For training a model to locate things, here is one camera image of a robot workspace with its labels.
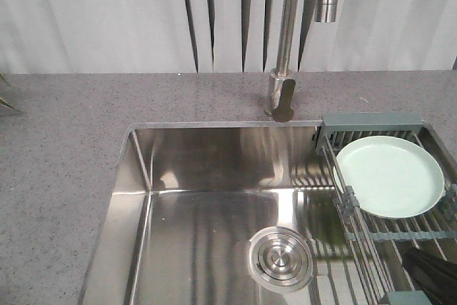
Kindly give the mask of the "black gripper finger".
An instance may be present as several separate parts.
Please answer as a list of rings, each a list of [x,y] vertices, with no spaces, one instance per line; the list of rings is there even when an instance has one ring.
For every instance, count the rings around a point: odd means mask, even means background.
[[[456,280],[456,264],[439,258],[421,249],[414,249],[413,253],[418,259],[419,266],[427,272],[439,273],[452,280]]]
[[[403,255],[403,268],[420,286],[432,304],[456,304],[456,280],[439,273],[424,271],[418,264],[413,250],[407,250]]]

